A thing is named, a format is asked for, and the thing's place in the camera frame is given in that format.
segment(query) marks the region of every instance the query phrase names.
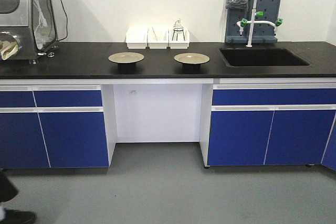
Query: black sink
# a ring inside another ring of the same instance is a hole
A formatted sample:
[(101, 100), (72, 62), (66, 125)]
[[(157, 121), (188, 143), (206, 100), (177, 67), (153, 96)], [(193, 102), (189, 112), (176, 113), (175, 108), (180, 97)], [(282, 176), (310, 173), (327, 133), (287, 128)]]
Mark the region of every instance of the black sink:
[(234, 67), (309, 66), (285, 48), (220, 49), (226, 61)]

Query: gooseneck spout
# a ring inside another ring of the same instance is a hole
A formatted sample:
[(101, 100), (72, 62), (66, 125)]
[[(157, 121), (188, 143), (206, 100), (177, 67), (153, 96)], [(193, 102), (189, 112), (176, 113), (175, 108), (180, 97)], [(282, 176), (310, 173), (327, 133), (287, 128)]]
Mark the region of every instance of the gooseneck spout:
[(253, 29), (254, 29), (254, 23), (256, 20), (256, 12), (257, 12), (257, 1), (253, 1), (253, 8), (252, 8), (252, 16), (251, 16), (251, 23), (250, 23), (250, 32), (248, 35), (248, 42), (247, 42), (247, 47), (252, 47), (252, 36), (253, 36)]

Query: pegboard drying rack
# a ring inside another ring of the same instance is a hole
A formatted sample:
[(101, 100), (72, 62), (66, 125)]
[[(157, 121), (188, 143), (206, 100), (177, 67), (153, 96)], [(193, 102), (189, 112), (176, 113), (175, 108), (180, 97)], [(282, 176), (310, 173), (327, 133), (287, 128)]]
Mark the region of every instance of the pegboard drying rack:
[[(263, 17), (256, 17), (256, 20), (267, 20), (275, 22), (278, 18), (280, 0), (258, 0), (257, 11), (264, 12)], [(228, 9), (226, 22), (226, 43), (247, 43), (249, 25), (245, 27), (240, 35), (237, 22), (242, 18), (251, 19), (253, 0), (248, 0), (248, 9)], [(274, 29), (267, 24), (255, 24), (252, 43), (276, 43), (278, 39), (274, 36)]]

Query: white faucet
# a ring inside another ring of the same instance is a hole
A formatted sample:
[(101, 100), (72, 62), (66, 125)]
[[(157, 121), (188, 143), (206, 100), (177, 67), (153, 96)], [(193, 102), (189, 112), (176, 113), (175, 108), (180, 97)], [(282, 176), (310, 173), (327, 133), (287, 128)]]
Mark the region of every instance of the white faucet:
[(257, 0), (253, 1), (253, 8), (252, 8), (252, 15), (251, 15), (251, 20), (246, 20), (246, 19), (242, 19), (241, 21), (237, 22), (237, 26), (239, 26), (240, 28), (240, 35), (243, 34), (244, 31), (244, 26), (246, 24), (250, 24), (250, 31), (249, 31), (249, 35), (248, 35), (248, 42), (247, 42), (247, 47), (252, 47), (252, 36), (253, 36), (253, 29), (254, 29), (254, 24), (268, 24), (271, 25), (272, 27), (274, 27), (274, 34), (276, 34), (277, 30), (278, 30), (278, 26), (280, 26), (282, 24), (282, 19), (278, 18), (276, 23), (270, 22), (270, 21), (266, 21), (266, 20), (262, 20), (262, 21), (256, 21), (256, 16), (259, 15), (263, 15), (263, 12), (257, 12)]

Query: shoe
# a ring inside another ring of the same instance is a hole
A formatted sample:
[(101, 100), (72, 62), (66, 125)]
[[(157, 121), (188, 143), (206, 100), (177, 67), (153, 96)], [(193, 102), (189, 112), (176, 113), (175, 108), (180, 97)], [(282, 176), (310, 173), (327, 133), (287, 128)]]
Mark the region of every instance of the shoe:
[(8, 210), (6, 211), (6, 217), (0, 221), (0, 224), (33, 224), (36, 221), (36, 215), (33, 212)]

